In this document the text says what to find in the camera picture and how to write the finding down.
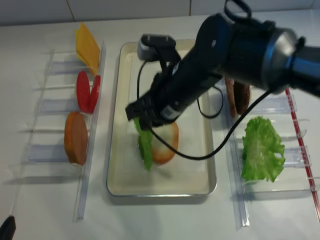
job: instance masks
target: plastic holder rack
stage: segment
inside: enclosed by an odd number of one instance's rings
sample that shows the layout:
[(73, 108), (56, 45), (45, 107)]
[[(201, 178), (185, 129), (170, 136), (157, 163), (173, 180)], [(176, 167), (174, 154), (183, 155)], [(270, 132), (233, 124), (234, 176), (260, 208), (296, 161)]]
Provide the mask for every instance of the plastic holder rack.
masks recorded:
[[(11, 171), (16, 179), (52, 177), (61, 178), (61, 182), (63, 182), (65, 177), (78, 178), (79, 187), (73, 218), (74, 221), (78, 221), (84, 218), (85, 213), (101, 93), (93, 114), (82, 113), (88, 130), (86, 161), (83, 166), (71, 164), (65, 153), (62, 141), (65, 128), (64, 121), (59, 121), (58, 124), (56, 122), (52, 122), (52, 124), (46, 123), (45, 126), (39, 124), (40, 118), (46, 116), (66, 117), (70, 112), (79, 112), (78, 103), (73, 94), (69, 98), (59, 99), (47, 97), (47, 92), (56, 91), (54, 96), (58, 97), (60, 97), (60, 91), (69, 89), (69, 92), (73, 92), (72, 89), (76, 86), (78, 73), (81, 71), (88, 73), (90, 86), (92, 86), (94, 77), (90, 76), (89, 67), (77, 59), (75, 47), (73, 49), (73, 51), (50, 51), (50, 58), (46, 64), (43, 81), (38, 81), (41, 92), (35, 106), (33, 121), (28, 122), (26, 125), (30, 136), (25, 148), (25, 157), (23, 157), (21, 164), (9, 165), (7, 169)], [(106, 46), (104, 42), (101, 46), (99, 58), (98, 74), (101, 76), (101, 90), (106, 61)], [(49, 144), (43, 143), (41, 141), (43, 134), (50, 135), (53, 139), (56, 138), (57, 141)], [(17, 190), (10, 214), (13, 214), (15, 210), (15, 201), (19, 191), (20, 189)]]
[[(229, 111), (229, 103), (226, 92), (225, 81), (218, 84), (223, 91), (224, 102), (222, 121), (225, 123), (224, 135), (228, 133), (231, 126), (237, 120), (232, 119)], [(251, 96), (256, 96), (260, 90), (251, 87)], [(239, 227), (248, 227), (249, 211), (246, 199), (257, 199), (257, 194), (285, 193), (296, 191), (309, 191), (312, 195), (317, 194), (320, 187), (320, 178), (311, 174), (311, 161), (308, 147), (303, 144), (303, 137), (307, 134), (309, 120), (297, 119), (297, 111), (293, 95), (287, 89), (280, 95), (270, 95), (262, 100), (239, 124), (226, 144), (227, 164), (232, 192), (233, 207), (236, 224)], [(274, 182), (256, 180), (245, 182), (242, 177), (243, 168), (243, 140), (247, 122), (256, 116), (263, 116), (271, 120), (277, 133), (285, 145), (285, 163), (281, 174)], [(315, 206), (319, 213), (319, 201), (314, 197)]]

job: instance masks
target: tomato slice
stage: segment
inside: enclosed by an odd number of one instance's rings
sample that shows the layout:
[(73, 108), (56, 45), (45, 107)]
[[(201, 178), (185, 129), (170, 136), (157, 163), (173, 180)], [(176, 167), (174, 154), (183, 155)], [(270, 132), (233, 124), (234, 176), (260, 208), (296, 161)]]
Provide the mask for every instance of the tomato slice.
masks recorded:
[(101, 77), (100, 75), (96, 75), (93, 81), (92, 90), (89, 98), (88, 111), (90, 114), (93, 114), (96, 108), (98, 97), (99, 97), (100, 84), (101, 84)]
[(87, 113), (90, 98), (90, 84), (85, 71), (79, 72), (76, 79), (75, 97), (80, 111)]

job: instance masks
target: black cable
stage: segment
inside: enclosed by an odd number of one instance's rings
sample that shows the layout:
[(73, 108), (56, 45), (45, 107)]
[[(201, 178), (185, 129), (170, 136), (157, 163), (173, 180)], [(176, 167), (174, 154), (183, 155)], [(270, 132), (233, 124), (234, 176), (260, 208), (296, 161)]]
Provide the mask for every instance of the black cable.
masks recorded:
[(199, 103), (199, 98), (197, 98), (197, 100), (196, 100), (196, 102), (198, 103), (198, 108), (199, 108), (199, 111), (200, 111), (201, 115), (204, 116), (204, 117), (207, 118), (207, 119), (215, 119), (216, 117), (218, 117), (219, 114), (220, 114), (221, 111), (222, 111), (222, 108), (224, 107), (224, 94), (223, 94), (223, 92), (221, 91), (220, 88), (218, 88), (218, 87), (216, 87), (216, 86), (213, 86), (213, 88), (216, 89), (216, 90), (218, 90), (218, 91), (220, 92), (221, 98), (222, 98), (221, 107), (220, 107), (220, 109), (219, 109), (219, 111), (218, 111), (217, 113), (215, 113), (215, 114), (213, 114), (213, 115), (206, 115), (205, 113), (203, 113), (203, 112), (201, 111), (200, 103)]
[[(145, 64), (147, 62), (144, 62), (139, 70), (138, 73), (138, 78), (137, 78), (137, 84), (136, 84), (136, 98), (137, 98), (137, 102), (139, 105), (140, 110), (142, 111), (141, 105), (140, 105), (140, 97), (139, 97), (139, 88), (140, 88), (140, 76), (141, 76), (141, 72), (142, 69), (144, 68)], [(271, 94), (274, 90), (270, 89), (268, 91), (266, 91), (264, 94), (262, 94), (257, 100), (255, 100), (248, 108), (247, 110), (238, 118), (238, 120), (233, 124), (233, 126), (230, 128), (229, 132), (227, 133), (227, 135), (225, 136), (224, 140), (222, 141), (222, 143), (211, 153), (209, 153), (208, 155), (205, 156), (189, 156), (189, 155), (185, 155), (177, 150), (175, 150), (170, 144), (168, 144), (166, 141), (164, 141), (160, 136), (158, 136), (155, 131), (153, 131), (153, 129), (149, 126), (149, 123), (146, 123), (146, 126), (148, 128), (148, 130), (162, 143), (164, 144), (167, 148), (169, 148), (171, 151), (173, 151), (175, 154), (179, 155), (180, 157), (183, 157), (185, 159), (190, 159), (190, 160), (196, 160), (196, 161), (200, 161), (200, 160), (206, 160), (211, 158), (212, 156), (214, 156), (216, 153), (218, 153), (223, 147), (224, 145), (228, 142), (228, 139), (230, 138), (231, 134), (234, 132), (234, 130), (236, 129), (236, 127), (239, 125), (239, 123), (246, 117), (246, 115), (248, 115), (248, 113), (258, 104), (260, 103), (263, 99), (265, 99), (269, 94)]]

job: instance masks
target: green lettuce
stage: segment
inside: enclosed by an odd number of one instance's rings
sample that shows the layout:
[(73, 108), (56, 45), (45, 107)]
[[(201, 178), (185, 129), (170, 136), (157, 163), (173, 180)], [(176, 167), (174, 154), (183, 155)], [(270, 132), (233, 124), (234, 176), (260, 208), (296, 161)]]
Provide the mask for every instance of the green lettuce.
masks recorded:
[(261, 116), (251, 119), (242, 140), (242, 178), (245, 181), (266, 179), (274, 182), (284, 169), (286, 159), (285, 146), (271, 121)]
[(151, 154), (151, 142), (152, 142), (152, 133), (147, 130), (147, 131), (142, 131), (140, 124), (139, 124), (139, 118), (134, 118), (133, 119), (136, 130), (139, 133), (138, 137), (138, 145), (139, 145), (139, 150), (140, 150), (140, 155), (144, 161), (144, 168), (150, 171), (152, 167), (152, 154)]

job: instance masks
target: white table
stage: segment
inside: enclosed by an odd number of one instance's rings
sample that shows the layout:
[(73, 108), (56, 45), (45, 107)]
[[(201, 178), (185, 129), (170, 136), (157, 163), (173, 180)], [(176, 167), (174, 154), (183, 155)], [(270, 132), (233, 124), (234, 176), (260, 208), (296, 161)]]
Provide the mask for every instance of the white table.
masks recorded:
[[(320, 11), (262, 12), (255, 15), (278, 26), (293, 28), (320, 44)], [(216, 159), (217, 188), (202, 204), (114, 204), (106, 189), (107, 135), (114, 81), (123, 44), (136, 42), (143, 33), (169, 34), (176, 39), (194, 39), (205, 16), (87, 22), (106, 49), (102, 96), (84, 220), (74, 223), (77, 182), (22, 185), (15, 217), (15, 240), (108, 239), (108, 240), (211, 240), (211, 239), (319, 239), (320, 224), (311, 194), (295, 199), (261, 200), (248, 203), (250, 227), (236, 229), (230, 180), (223, 149)], [(21, 133), (34, 110), (37, 70), (45, 65), (44, 39), (49, 33), (72, 31), (79, 23), (11, 26), (0, 28), (0, 222), (8, 216), (15, 195), (15, 182), (4, 170), (19, 163), (27, 133)], [(309, 147), (314, 176), (320, 176), (318, 161), (320, 127), (319, 99), (293, 91), (298, 118), (311, 123), (304, 142)], [(223, 139), (215, 134), (216, 146)]]

